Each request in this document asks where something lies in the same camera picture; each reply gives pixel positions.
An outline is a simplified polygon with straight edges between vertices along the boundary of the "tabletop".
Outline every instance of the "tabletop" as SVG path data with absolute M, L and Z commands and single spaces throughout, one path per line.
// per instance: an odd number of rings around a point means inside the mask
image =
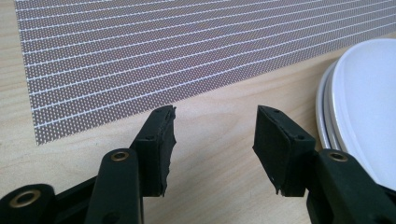
M 318 83 L 339 49 L 174 103 L 174 148 L 164 198 L 145 198 L 146 223 L 309 223 L 306 198 L 276 195 L 252 150 L 257 105 L 284 111 L 313 135 Z M 12 0 L 0 1 L 0 196 L 28 184 L 56 193 L 97 175 L 128 147 L 149 112 L 38 146 Z

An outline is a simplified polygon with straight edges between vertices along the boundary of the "placemat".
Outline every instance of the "placemat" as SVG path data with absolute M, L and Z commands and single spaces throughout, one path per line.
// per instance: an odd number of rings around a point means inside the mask
M 16 0 L 37 143 L 396 31 L 396 1 Z

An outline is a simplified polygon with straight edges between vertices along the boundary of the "white stripe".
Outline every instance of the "white stripe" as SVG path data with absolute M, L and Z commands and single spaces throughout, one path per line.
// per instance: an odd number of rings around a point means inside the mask
M 389 26 L 389 25 L 390 25 L 390 24 L 382 25 L 382 26 L 375 27 L 375 28 L 370 29 L 370 30 L 358 32 L 358 33 L 353 34 L 353 35 L 362 34 L 362 33 L 369 32 L 369 31 L 372 31 L 372 30 L 375 30 L 375 29 L 378 29 L 378 28 L 382 28 L 382 27 L 385 27 L 385 26 Z M 353 35 L 343 36 L 343 37 L 337 38 L 337 39 L 335 39 L 335 40 L 344 39 L 344 38 L 346 38 L 346 37 L 353 36 Z M 283 56 L 286 56 L 286 55 L 289 55 L 289 54 L 292 54 L 292 53 L 295 53 L 295 52 L 298 52 L 298 51 L 302 51 L 302 50 L 304 50 L 304 49 L 312 49 L 313 47 L 320 46 L 320 45 L 323 45 L 323 44 L 326 44 L 326 43 L 331 43 L 331 42 L 333 42 L 333 41 L 335 41 L 335 40 L 326 41 L 326 42 L 323 42 L 323 43 L 320 43 L 320 44 L 316 44 L 316 45 L 313 45 L 313 46 L 310 46 L 310 47 L 306 47 L 306 48 L 303 48 L 303 49 L 297 49 L 297 50 L 294 50 L 294 51 L 290 51 L 290 52 L 288 52 L 288 53 L 284 53 L 284 54 L 281 54 L 281 55 L 277 55 L 277 56 L 272 57 L 272 58 L 266 58 L 266 59 L 262 59 L 262 60 L 259 60 L 259 61 L 256 61 L 256 62 L 246 63 L 246 64 L 239 65 L 239 66 L 236 66 L 236 67 L 234 67 L 234 68 L 231 68 L 231 69 L 228 69 L 228 70 L 225 70 L 225 71 L 222 71 L 222 72 L 219 72 L 219 73 L 216 73 L 216 74 L 207 76 L 207 77 L 200 77 L 200 78 L 197 78 L 197 79 L 188 81 L 188 82 L 180 83 L 180 84 L 177 84 L 177 85 L 175 85 L 175 86 L 172 86 L 172 87 L 168 87 L 168 88 L 159 90 L 159 91 L 149 92 L 149 93 L 146 93 L 146 94 L 144 94 L 144 95 L 140 95 L 140 96 L 136 96 L 136 97 L 133 97 L 133 98 L 129 98 L 129 99 L 126 99 L 126 100 L 123 100 L 123 101 L 119 101 L 119 102 L 110 104 L 110 105 L 104 105 L 104 106 L 101 106 L 101 107 L 97 107 L 97 108 L 95 108 L 95 109 L 91 109 L 91 110 L 89 110 L 89 111 L 84 111 L 84 112 L 80 112 L 80 113 L 77 113 L 77 114 L 74 114 L 74 115 L 71 115 L 71 116 L 67 116 L 67 117 L 64 117 L 64 118 L 61 118 L 61 119 L 52 120 L 52 121 L 50 121 L 50 122 L 44 122 L 44 123 L 42 123 L 42 124 L 35 125 L 35 128 L 40 128 L 40 127 L 43 127 L 43 126 L 47 126 L 47 125 L 50 125 L 50 124 L 53 124 L 53 123 L 56 123 L 56 122 L 59 122 L 59 121 L 65 120 L 65 119 L 71 119 L 71 118 L 74 118 L 74 117 L 78 117 L 78 116 L 81 116 L 81 115 L 84 115 L 84 114 L 88 114 L 88 113 L 91 113 L 91 112 L 94 112 L 94 111 L 97 111 L 97 110 L 101 110 L 101 109 L 105 109 L 105 108 L 107 108 L 107 107 L 111 107 L 111 106 L 113 106 L 113 105 L 120 105 L 120 104 L 123 104 L 123 103 L 126 103 L 126 102 L 130 102 L 130 101 L 132 101 L 132 100 L 136 100 L 136 99 L 139 99 L 139 98 L 143 98 L 143 97 L 145 97 L 145 96 L 150 96 L 150 95 L 153 95 L 153 94 L 156 94 L 156 93 L 160 93 L 160 92 L 163 92 L 163 91 L 169 91 L 169 90 L 172 90 L 172 89 L 177 88 L 177 87 L 185 86 L 185 85 L 188 85 L 188 84 L 197 82 L 197 81 L 201 81 L 201 80 L 208 79 L 208 78 L 210 78 L 210 77 L 217 77 L 217 76 L 219 76 L 219 75 L 222 75 L 222 74 L 231 72 L 231 71 L 236 70 L 236 69 L 239 69 L 239 68 L 243 68 L 243 67 L 246 67 L 246 66 L 250 66 L 250 65 L 253 65 L 253 64 L 256 64 L 256 63 L 263 63 L 263 62 L 266 62 L 266 61 L 270 61 L 270 60 L 273 60 L 273 59 L 276 59 L 276 58 L 280 58 L 280 57 L 283 57 Z
M 381 19 L 384 19 L 384 18 L 388 18 L 388 17 L 392 17 L 392 16 L 395 16 L 395 14 L 390 15 L 390 16 L 386 16 L 386 17 L 382 17 L 382 18 L 377 18 L 377 19 L 370 20 L 370 21 L 378 21 L 378 20 L 381 20 Z M 272 48 L 279 47 L 279 46 L 283 46 L 283 45 L 286 45 L 286 44 L 289 44 L 289 43 L 292 43 L 292 42 L 296 42 L 296 41 L 299 41 L 299 40 L 307 39 L 307 38 L 310 38 L 310 37 L 313 37 L 313 36 L 323 35 L 323 34 L 331 33 L 331 32 L 333 32 L 333 31 L 337 31 L 337 30 L 343 30 L 343 29 L 345 29 L 345 28 L 347 28 L 347 27 L 353 27 L 353 26 L 356 26 L 356 25 L 358 25 L 358 24 L 364 24 L 364 23 L 367 23 L 367 22 L 369 22 L 369 21 L 364 21 L 364 22 L 360 22 L 360 23 L 357 23 L 357 24 L 353 24 L 353 25 L 349 25 L 349 26 L 337 28 L 337 29 L 334 29 L 334 30 L 326 31 L 326 32 L 324 32 L 324 33 L 319 33 L 319 34 L 315 34 L 315 35 L 310 35 L 310 36 L 301 37 L 301 38 L 298 38 L 298 39 L 294 39 L 294 40 L 291 40 L 291 41 L 288 41 L 288 42 L 284 42 L 284 43 L 281 43 L 281 44 L 273 45 L 273 46 L 266 47 L 266 48 L 263 48 L 263 49 L 254 49 L 254 50 L 251 50 L 251 51 L 246 51 L 246 52 L 238 53 L 238 54 L 235 54 L 235 55 L 226 57 L 226 58 L 218 59 L 218 60 L 215 60 L 215 61 L 212 61 L 212 62 L 209 62 L 209 63 L 203 63 L 203 64 L 195 65 L 195 66 L 193 66 L 193 67 L 188 67 L 188 68 L 185 68 L 185 69 L 182 69 L 182 70 L 178 70 L 178 71 L 175 71 L 175 72 L 163 74 L 163 75 L 160 75 L 160 76 L 157 76 L 157 77 L 151 77 L 151 78 L 147 78 L 147 79 L 140 80 L 140 81 L 137 81 L 137 82 L 133 82 L 133 83 L 129 83 L 129 84 L 124 84 L 124 85 L 121 85 L 121 86 L 118 86 L 118 87 L 115 87 L 115 88 L 110 88 L 110 89 L 103 90 L 103 91 L 97 91 L 97 92 L 93 92 L 93 93 L 90 93 L 90 94 L 87 94 L 87 95 L 83 95 L 83 96 L 79 96 L 79 97 L 76 97 L 76 98 L 64 100 L 64 101 L 57 102 L 57 103 L 54 103 L 54 104 L 40 106 L 40 107 L 37 107 L 37 108 L 33 108 L 32 111 L 34 112 L 34 111 L 37 111 L 37 110 L 40 110 L 40 109 L 44 109 L 44 108 L 48 108 L 48 107 L 52 107 L 52 106 L 55 106 L 55 105 L 61 105 L 61 104 L 64 104 L 64 103 L 68 103 L 68 102 L 72 102 L 72 101 L 84 99 L 84 98 L 87 98 L 87 97 L 90 97 L 90 96 L 94 96 L 94 95 L 97 95 L 97 94 L 100 94 L 100 93 L 104 93 L 104 92 L 108 92 L 108 91 L 114 91 L 114 90 L 121 89 L 121 88 L 125 88 L 125 87 L 128 87 L 128 86 L 133 86 L 133 85 L 135 85 L 135 84 L 147 82 L 147 81 L 150 81 L 150 80 L 153 80 L 153 79 L 157 79 L 157 78 L 160 78 L 160 77 L 168 77 L 168 76 L 171 76 L 171 75 L 173 75 L 173 74 L 177 74 L 177 73 L 184 72 L 184 71 L 189 71 L 189 70 L 191 70 L 191 69 L 198 68 L 198 67 L 202 67 L 202 66 L 206 66 L 206 65 L 210 65 L 210 64 L 212 64 L 212 63 L 223 62 L 223 61 L 226 61 L 226 60 L 228 60 L 228 59 L 235 58 L 235 57 L 242 56 L 242 55 L 246 55 L 246 54 L 249 54 L 249 53 L 252 53 L 252 52 L 263 51 L 263 50 L 265 50 L 265 49 L 272 49 Z
M 372 5 L 378 5 L 378 4 L 381 4 L 381 3 L 374 3 L 374 4 L 367 5 L 367 6 L 363 6 L 363 7 L 368 7 L 368 6 L 372 6 Z M 336 14 L 336 13 L 340 13 L 340 12 L 348 11 L 348 10 L 353 10 L 353 9 L 357 9 L 357 8 L 361 8 L 361 7 L 355 7 L 355 8 L 352 8 L 352 9 L 336 11 L 336 12 L 328 13 L 328 14 L 324 14 L 324 15 Z M 262 20 L 267 20 L 267 19 L 268 19 L 268 18 L 258 19 L 258 20 L 253 20 L 253 21 L 243 21 L 243 22 L 238 22 L 238 23 L 233 23 L 233 24 L 227 24 L 227 25 L 223 25 L 223 26 L 218 26 L 218 27 L 214 27 L 214 28 L 209 28 L 209 29 L 205 29 L 205 30 L 201 30 L 201 31 L 196 31 L 196 32 L 192 32 L 192 33 L 193 33 L 193 34 L 197 34 L 197 33 L 203 32 L 203 31 L 207 31 L 207 30 L 219 29 L 219 28 L 222 28 L 222 27 L 224 27 L 224 26 L 230 26 L 230 25 L 234 26 L 234 25 L 239 25 L 239 24 L 244 24 L 244 23 L 251 23 L 251 22 L 254 22 L 254 21 L 262 21 Z M 231 35 L 238 35 L 238 34 L 242 34 L 242 33 L 244 33 L 244 32 L 234 33 L 234 34 L 231 34 Z M 79 55 L 73 55 L 73 56 L 69 56 L 69 57 L 65 57 L 65 58 L 60 58 L 60 59 L 54 59 L 54 60 L 44 61 L 44 62 L 41 62 L 41 63 L 31 63 L 31 64 L 25 65 L 25 67 L 38 66 L 38 65 L 46 64 L 46 63 L 57 63 L 57 62 L 61 62 L 61 61 L 64 61 L 64 60 L 76 59 L 76 58 L 79 58 L 79 57 L 84 57 L 84 56 L 93 55 L 93 54 L 97 54 L 97 53 L 108 52 L 108 51 L 115 50 L 115 49 L 130 48 L 130 47 L 134 47 L 134 46 L 138 46 L 138 45 L 142 45 L 142 44 L 147 44 L 147 43 L 151 43 L 151 42 L 156 42 L 156 41 L 159 41 L 159 40 L 165 40 L 165 39 L 169 39 L 169 38 L 174 38 L 174 36 L 163 37 L 163 38 L 160 38 L 160 39 L 150 40 L 150 41 L 141 42 L 141 43 L 134 43 L 134 44 L 126 45 L 126 46 L 115 47 L 115 48 L 112 48 L 112 49 L 101 49 L 101 50 L 98 50 L 98 51 L 83 53 L 83 54 L 79 54 Z M 158 51 L 158 50 L 157 50 L 157 51 L 152 51 L 152 52 L 149 52 L 149 53 L 146 53 L 146 54 L 156 53 L 156 52 L 160 52 L 160 51 Z M 135 55 L 135 56 L 132 56 L 132 57 L 129 57 L 129 58 L 126 58 L 126 59 L 132 59 L 132 58 L 137 57 L 137 56 Z
M 187 47 L 187 46 L 190 46 L 190 45 L 195 45 L 195 44 L 199 44 L 199 43 L 204 43 L 204 42 L 207 42 L 207 41 L 211 41 L 211 40 L 215 40 L 215 39 L 220 39 L 220 38 L 227 37 L 227 36 L 231 36 L 231 35 L 240 35 L 240 34 L 246 34 L 246 33 L 254 32 L 254 31 L 258 31 L 258 30 L 264 30 L 264 29 L 268 29 L 268 28 L 271 28 L 271 27 L 275 27 L 275 26 L 279 26 L 279 25 L 284 25 L 284 24 L 288 24 L 288 23 L 294 23 L 294 22 L 298 22 L 298 21 L 311 20 L 311 19 L 314 19 L 314 18 L 317 18 L 317 17 L 328 16 L 328 15 L 332 15 L 332 14 L 335 14 L 335 13 L 340 13 L 340 12 L 343 12 L 343 11 L 349 11 L 349 10 L 353 10 L 353 9 L 356 9 L 356 8 L 346 9 L 346 10 L 342 10 L 342 11 L 338 11 L 338 12 L 332 12 L 332 13 L 327 13 L 327 14 L 322 14 L 322 15 L 319 15 L 319 16 L 310 17 L 310 18 L 305 18 L 305 19 L 302 19 L 302 20 L 297 20 L 297 21 L 292 21 L 292 22 L 290 22 L 290 21 L 288 21 L 288 22 L 283 22 L 283 23 L 279 23 L 279 24 L 276 24 L 276 25 L 271 25 L 271 26 L 262 27 L 262 28 L 258 28 L 258 29 L 254 29 L 254 30 L 249 30 L 249 31 L 244 31 L 244 32 L 239 32 L 239 33 L 234 33 L 234 34 L 230 34 L 230 35 L 217 36 L 217 37 L 214 37 L 214 38 L 205 39 L 205 40 L 202 40 L 202 41 L 193 42 L 193 43 L 189 43 L 189 44 L 185 44 L 185 45 L 181 45 L 181 46 L 176 46 L 176 47 L 172 47 L 172 48 L 168 48 L 168 49 L 160 49 L 160 50 L 157 50 L 157 51 L 152 51 L 152 52 L 148 52 L 148 53 L 143 53 L 143 54 L 135 55 L 135 57 L 145 56 L 145 55 L 148 55 L 148 54 L 151 54 L 151 53 L 158 53 L 158 52 L 162 52 L 162 51 L 166 51 L 166 50 L 170 50 L 170 49 L 183 48 L 183 47 Z M 367 15 L 367 14 L 371 14 L 371 13 L 376 13 L 376 12 L 378 12 L 378 11 L 384 11 L 384 10 L 388 10 L 388 9 L 389 9 L 389 8 L 383 8 L 383 9 L 380 9 L 380 10 L 377 10 L 377 11 L 372 11 L 372 12 L 368 12 L 368 13 L 364 13 L 364 14 L 360 14 L 360 15 L 356 15 L 356 16 L 352 16 L 352 17 L 347 17 L 347 18 L 343 18 L 343 19 L 336 20 L 336 21 L 348 20 L 348 19 L 351 19 L 351 18 L 355 18 L 355 17 L 359 17 L 359 16 L 362 16 L 362 15 Z M 297 30 L 291 30 L 291 31 L 279 33 L 279 34 L 276 34 L 276 35 L 283 35 L 283 34 L 286 34 L 286 33 L 291 33 L 291 32 L 295 32 L 295 31 L 298 31 L 298 30 L 308 29 L 308 28 L 312 28 L 312 27 L 315 27 L 315 26 L 320 26 L 320 25 L 327 24 L 327 23 L 332 23 L 332 22 L 335 22 L 335 21 L 328 21 L 328 22 L 316 24 L 316 25 L 313 25 L 313 26 L 308 26 L 308 27 L 300 28 L 300 29 L 297 29 Z M 239 43 L 235 43 L 235 44 L 223 46 L 223 47 L 221 47 L 221 48 L 211 49 L 211 50 L 207 50 L 207 51 L 195 53 L 195 54 L 192 54 L 192 55 L 198 55 L 198 54 L 202 54 L 202 53 L 207 53 L 207 52 L 214 51 L 214 50 L 218 50 L 218 49 L 225 49 L 225 48 L 228 48 L 228 47 L 230 47 L 230 46 L 235 46 L 235 45 L 239 45 L 239 44 L 245 44 L 245 43 L 247 43 L 247 42 L 253 42 L 253 41 L 256 41 L 256 40 L 265 39 L 265 38 L 269 38 L 269 37 L 276 36 L 276 35 L 268 35 L 268 36 L 265 36 L 265 37 L 261 37 L 261 38 L 257 38 L 257 39 L 252 39 L 252 40 L 245 41 L 245 42 L 239 42 Z M 180 59 L 188 58 L 188 57 L 190 57 L 190 56 L 192 56 L 192 55 L 187 55 L 187 56 L 179 57 L 179 58 L 177 58 L 177 59 L 180 60 Z M 160 62 L 160 63 L 168 63 L 168 62 L 170 62 L 170 61 L 173 61 L 173 60 L 168 60 L 168 61 L 164 61 L 164 62 Z M 74 85 L 78 85 L 78 84 L 83 84 L 83 83 L 85 83 L 85 82 L 94 81 L 94 80 L 97 80 L 97 79 L 102 79 L 102 78 L 106 78 L 106 77 L 113 77 L 113 76 L 115 76 L 115 75 L 119 75 L 119 74 L 123 74 L 123 73 L 127 73 L 127 72 L 132 72 L 132 71 L 135 71 L 135 70 L 139 70 L 139 69 L 141 69 L 141 68 L 143 68 L 143 67 L 137 67 L 137 68 L 133 68 L 133 69 L 128 69 L 128 70 L 125 70 L 125 71 L 122 71 L 122 72 L 113 73 L 113 74 L 109 74 L 109 75 L 102 76 L 102 77 L 93 77 L 93 78 L 85 79 L 85 80 L 82 80 L 82 81 L 79 81 L 79 82 L 74 82 L 74 83 L 70 83 L 70 84 L 67 84 L 67 85 L 58 86 L 58 87 L 54 87 L 54 88 L 51 88 L 51 89 L 46 89 L 46 90 L 43 90 L 43 91 L 34 91 L 34 92 L 29 93 L 29 95 L 37 95 L 37 94 L 45 93 L 45 92 L 48 92 L 48 91 L 55 91 L 55 90 L 59 90 L 59 89 L 65 88 L 65 87 L 70 87 L 70 86 L 74 86 Z
M 236 7 L 222 7 L 222 8 L 210 9 L 210 10 L 206 10 L 206 11 L 193 12 L 193 13 L 190 13 L 190 14 L 182 14 L 182 15 L 178 15 L 178 16 L 164 17 L 164 18 L 159 18 L 159 19 L 145 21 L 145 22 L 164 21 L 164 20 L 168 20 L 168 19 L 174 19 L 174 18 L 186 17 L 186 16 L 191 16 L 191 15 L 203 14 L 203 13 L 206 13 L 206 12 L 220 11 L 220 10 L 224 10 L 224 9 L 231 9 L 231 8 L 238 8 L 238 7 L 248 7 L 248 6 L 265 4 L 265 3 L 268 3 L 268 2 L 250 3 L 250 4 L 236 6 Z M 112 17 L 105 17 L 105 18 L 101 18 L 101 19 L 93 19 L 93 20 L 87 20 L 87 21 L 73 21 L 73 22 L 69 22 L 69 23 L 61 23 L 61 24 L 49 25 L 49 26 L 41 26 L 41 27 L 36 27 L 36 28 L 20 29 L 20 32 L 43 30 L 43 29 L 54 28 L 54 27 L 62 27 L 62 26 L 66 26 L 66 25 L 82 24 L 82 23 L 87 23 L 87 22 L 92 22 L 92 21 L 105 21 L 105 20 L 110 20 L 110 19 L 118 19 L 118 18 L 130 17 L 130 16 L 133 16 L 133 15 L 138 15 L 139 13 L 126 14 L 126 15 L 120 15 L 120 16 L 112 16 Z
M 341 3 L 341 4 L 331 5 L 330 7 L 337 6 L 337 5 L 343 5 L 343 4 L 348 4 L 348 3 Z M 288 6 L 283 6 L 283 7 L 293 7 L 293 6 L 298 6 L 298 5 L 301 5 L 301 4 L 288 5 Z M 145 34 L 145 33 L 149 33 L 149 32 L 161 31 L 161 30 L 176 28 L 176 27 L 185 26 L 185 25 L 192 25 L 192 24 L 200 23 L 200 22 L 204 22 L 204 21 L 214 21 L 214 20 L 218 20 L 218 19 L 225 19 L 225 18 L 231 18 L 231 17 L 235 17 L 235 16 L 253 14 L 253 13 L 256 13 L 256 12 L 263 12 L 263 11 L 277 9 L 277 8 L 282 8 L 282 7 L 272 7 L 272 8 L 255 10 L 255 11 L 249 11 L 249 12 L 245 12 L 245 13 L 233 14 L 233 15 L 230 15 L 230 16 L 215 17 L 215 18 L 210 18 L 210 19 L 203 20 L 203 21 L 193 21 L 193 22 L 183 23 L 183 24 L 174 25 L 174 26 L 167 26 L 167 27 L 157 28 L 157 29 L 153 29 L 153 30 L 141 31 L 141 32 L 128 34 L 128 35 L 116 35 L 116 36 L 111 36 L 111 37 L 107 37 L 107 38 L 90 40 L 90 41 L 85 41 L 85 42 L 79 42 L 79 43 L 76 43 L 76 44 L 69 44 L 69 45 L 55 47 L 55 48 L 50 48 L 50 49 L 38 49 L 38 50 L 33 50 L 33 51 L 27 51 L 27 52 L 23 52 L 22 54 L 38 53 L 38 52 L 54 50 L 54 49 L 64 49 L 64 48 L 69 48 L 69 47 L 74 47 L 74 46 L 84 45 L 84 44 L 90 44 L 90 43 L 95 43 L 95 42 L 109 40 L 109 39 L 116 39 L 116 38 L 121 38 L 121 37 L 125 37 L 125 36 L 131 36 L 131 35 L 141 35 L 141 34 Z M 292 13 L 288 13 L 288 14 L 282 14 L 282 15 L 279 15 L 279 16 L 276 16 L 276 17 L 280 17 L 280 16 L 284 16 L 284 15 L 291 15 L 291 14 L 295 14 L 295 13 L 299 13 L 299 12 L 302 12 L 302 11 L 292 12 Z M 267 18 L 254 20 L 254 21 L 262 21 L 262 20 L 267 20 Z M 232 26 L 232 25 L 235 25 L 235 24 L 241 24 L 241 22 L 232 23 L 232 24 L 223 25 L 223 26 L 218 26 L 218 27 L 210 28 L 210 29 L 216 29 L 216 28 L 221 28 L 221 27 L 226 27 L 226 26 Z M 88 33 L 88 32 L 108 30 L 108 29 L 112 29 L 112 28 L 121 28 L 121 27 L 125 27 L 125 26 L 130 26 L 130 25 L 135 25 L 135 23 L 128 23 L 128 24 L 123 24 L 123 25 L 119 25 L 119 26 L 110 26 L 110 27 L 105 27 L 105 28 L 100 28 L 100 29 L 95 29 L 95 30 L 82 31 L 82 32 L 75 32 L 75 33 L 70 33 L 70 34 L 65 34 L 65 35 L 53 35 L 53 36 L 48 36 L 48 37 L 44 37 L 44 38 L 22 40 L 21 42 L 22 43 L 27 43 L 27 42 L 33 42 L 33 41 L 38 41 L 38 40 L 46 40 L 46 39 L 52 39 L 52 38 L 57 38 L 57 37 L 64 37 L 64 36 L 67 36 L 67 35 L 80 35 L 80 34 L 84 34 L 84 33 Z
M 183 7 L 197 7 L 197 6 L 202 6 L 202 5 L 209 5 L 209 4 L 220 3 L 220 2 L 229 2 L 229 1 L 233 1 L 233 0 L 219 0 L 219 1 L 215 1 L 215 2 L 199 3 L 199 4 L 193 4 L 193 5 L 186 5 L 186 6 L 182 6 L 182 7 L 169 7 L 169 8 L 163 8 L 163 9 L 158 9 L 158 10 L 152 10 L 152 11 L 138 12 L 138 13 L 128 14 L 128 15 L 134 16 L 134 15 L 147 14 L 147 13 L 151 13 L 151 12 L 167 11 L 167 10 L 183 8 Z M 123 6 L 123 7 L 107 7 L 107 8 L 101 8 L 101 9 L 96 9 L 96 10 L 64 13 L 64 14 L 52 15 L 52 16 L 44 16 L 44 17 L 33 17 L 33 18 L 29 18 L 29 19 L 20 19 L 19 21 L 44 20 L 44 19 L 47 19 L 47 18 L 71 16 L 71 15 L 77 15 L 77 14 L 86 14 L 86 13 L 89 13 L 89 12 L 107 11 L 107 10 L 112 10 L 112 9 L 126 8 L 126 7 L 135 7 L 135 5 Z
M 295 14 L 295 13 L 299 13 L 299 12 L 305 12 L 305 11 L 309 11 L 309 10 L 314 10 L 314 9 L 308 9 L 308 10 L 302 10 L 302 11 L 292 12 L 292 13 L 290 13 L 290 14 Z M 266 17 L 266 18 L 264 18 L 264 20 L 268 20 L 268 19 L 275 18 L 275 17 L 280 17 L 280 16 L 283 16 L 283 15 L 272 16 L 272 17 Z M 209 28 L 209 29 L 203 30 L 203 31 L 214 30 L 214 29 L 218 29 L 218 28 L 219 28 L 219 27 L 214 27 L 214 28 Z M 201 32 L 203 32 L 203 31 L 196 31 L 196 32 L 191 32 L 191 33 L 187 33 L 187 34 L 183 34 L 183 35 L 198 34 L 198 33 L 201 33 Z M 174 35 L 174 36 L 168 36 L 168 37 L 164 37 L 164 38 L 160 38 L 160 39 L 156 39 L 156 40 L 149 40 L 149 41 L 146 41 L 146 42 L 136 43 L 136 44 L 134 44 L 133 46 L 142 45 L 142 44 L 147 44 L 147 43 L 152 43 L 152 42 L 157 42 L 157 41 L 160 41 L 160 40 L 165 40 L 165 39 L 170 39 L 170 38 L 175 38 L 175 37 L 181 37 L 181 36 L 183 36 L 183 35 Z M 81 70 L 81 69 L 85 69 L 85 68 L 90 68 L 90 67 L 95 67 L 95 66 L 99 66 L 99 65 L 103 65 L 103 64 L 115 63 L 115 62 L 120 62 L 120 61 L 128 60 L 128 59 L 130 59 L 130 58 L 132 58 L 132 57 L 133 57 L 133 56 L 127 57 L 127 58 L 121 58 L 121 59 L 117 59 L 117 60 L 112 60 L 112 61 L 107 61 L 107 62 L 103 62 L 103 63 L 90 64 L 90 65 L 86 65 L 86 66 L 79 67 L 79 68 L 73 68 L 73 69 L 65 70 L 65 71 L 62 71 L 62 72 L 47 74 L 47 75 L 44 75 L 44 76 L 41 76 L 41 77 L 31 77 L 31 78 L 27 78 L 27 80 L 28 80 L 28 81 L 31 81 L 31 80 L 36 80 L 36 79 L 45 78 L 45 77 L 58 76 L 58 75 L 60 75 L 60 74 L 64 74 L 64 73 L 68 73 L 68 72 L 75 72 L 75 71 L 78 71 L 78 70 Z M 25 65 L 26 68 L 31 67 L 31 66 L 33 66 L 33 65 L 32 65 L 32 64 L 26 64 L 26 65 Z
M 39 9 L 48 9 L 48 8 L 55 8 L 55 7 L 72 7 L 72 6 L 80 6 L 80 5 L 87 5 L 91 3 L 102 3 L 102 2 L 111 2 L 113 0 L 101 0 L 95 2 L 83 2 L 83 3 L 74 3 L 74 4 L 66 4 L 66 5 L 59 5 L 59 6 L 50 6 L 50 7 L 31 7 L 31 8 L 22 8 L 16 9 L 16 11 L 31 11 L 31 10 L 39 10 Z M 134 7 L 146 6 L 146 5 L 153 5 L 158 3 L 165 3 L 165 2 L 175 2 L 176 0 L 165 0 L 160 2 L 150 2 L 150 3 L 142 3 L 133 5 Z

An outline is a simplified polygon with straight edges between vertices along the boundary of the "gray placemat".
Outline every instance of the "gray placemat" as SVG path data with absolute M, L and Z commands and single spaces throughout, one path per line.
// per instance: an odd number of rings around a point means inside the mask
M 17 0 L 43 144 L 396 31 L 396 1 Z

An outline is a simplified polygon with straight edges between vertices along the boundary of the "stack of plates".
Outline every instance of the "stack of plates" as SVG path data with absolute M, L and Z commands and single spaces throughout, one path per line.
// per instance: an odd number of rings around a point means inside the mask
M 396 40 L 349 49 L 324 73 L 317 94 L 324 148 L 354 156 L 371 178 L 396 190 Z

